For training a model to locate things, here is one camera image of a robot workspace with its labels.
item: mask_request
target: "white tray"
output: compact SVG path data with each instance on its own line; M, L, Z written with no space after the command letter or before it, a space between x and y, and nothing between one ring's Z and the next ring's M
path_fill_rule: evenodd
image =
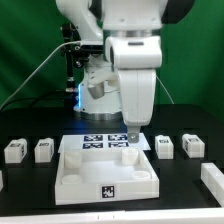
M60 154L57 205L155 197L159 197L159 179L140 148L66 150Z

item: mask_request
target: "small white block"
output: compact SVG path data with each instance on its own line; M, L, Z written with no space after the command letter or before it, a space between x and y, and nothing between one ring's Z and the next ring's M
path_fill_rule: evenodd
M49 163L54 154L54 140L51 138L40 139L34 153L36 163Z
M6 163L21 163L27 153L27 141L12 140L4 150Z
M0 171L0 191L3 188L3 179L2 179L2 171Z
M173 143L169 136L156 136L155 148L159 159L173 159Z
M202 163L201 180L224 207L224 175L213 163Z
M197 135L185 134L182 137L182 148L190 158L203 158L205 143Z

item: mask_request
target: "cable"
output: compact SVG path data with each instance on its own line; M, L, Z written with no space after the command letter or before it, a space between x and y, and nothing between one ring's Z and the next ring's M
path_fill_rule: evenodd
M19 101L28 101L28 100L35 100L36 98L21 98L21 99L16 99L16 100L12 100L12 101L9 101L7 103L5 103L2 108L1 108L1 112L3 112L3 110L9 106L10 104L13 104L13 103L16 103L16 102L19 102Z
M35 104L37 104L39 101L41 101L42 99L44 99L45 97L57 94L57 93L65 93L65 90L55 90L49 93L45 93L43 95L41 95L40 97L36 98L30 105L29 108L32 108Z
M52 56L62 47L64 47L65 45L69 45L69 44L79 44L81 43L81 41L72 41L72 42L68 42L68 43L64 43L61 44L60 46L58 46L38 67L37 69L19 86L19 88L12 94L10 95L1 105L0 107L0 112L2 111L2 108L5 106L6 103L9 102L10 99L12 99L28 82L31 78L33 78L36 73L52 58Z
M169 94L168 90L166 89L166 87L163 85L162 81L159 79L158 76L156 76L156 78L158 79L160 85L161 85L161 86L163 87L163 89L165 90L165 92L166 92L167 96L169 97L171 103L174 104L174 101L173 101L172 97L170 96L170 94Z
M40 97L37 97L37 98L21 98L21 99L15 99L15 100L12 100L12 101L9 101L8 103L6 103L3 107L2 107L2 112L3 110L9 106L10 104L13 104L13 103L16 103L16 102L19 102L19 101L29 101L29 100L33 100L33 102L29 105L29 108L32 108L36 103L38 103L39 101L43 100L44 98L50 96L50 95L53 95L53 94L57 94L57 93L64 93L65 91L64 90L55 90L53 92L49 92L49 93L45 93L43 95L41 95ZM47 98L46 100L60 100L61 98Z

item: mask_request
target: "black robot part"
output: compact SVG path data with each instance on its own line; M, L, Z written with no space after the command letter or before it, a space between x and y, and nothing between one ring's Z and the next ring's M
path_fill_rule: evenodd
M195 0L169 0L162 16L162 23L176 24L180 22L189 13L194 2ZM89 10L97 19L101 20L102 0L92 0Z
M191 10L195 0L169 0L162 16L163 24L180 22Z

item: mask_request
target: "blue light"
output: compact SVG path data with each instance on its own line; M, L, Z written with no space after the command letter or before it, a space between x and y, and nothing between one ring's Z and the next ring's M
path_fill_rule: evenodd
M78 108L81 108L81 84L78 86Z

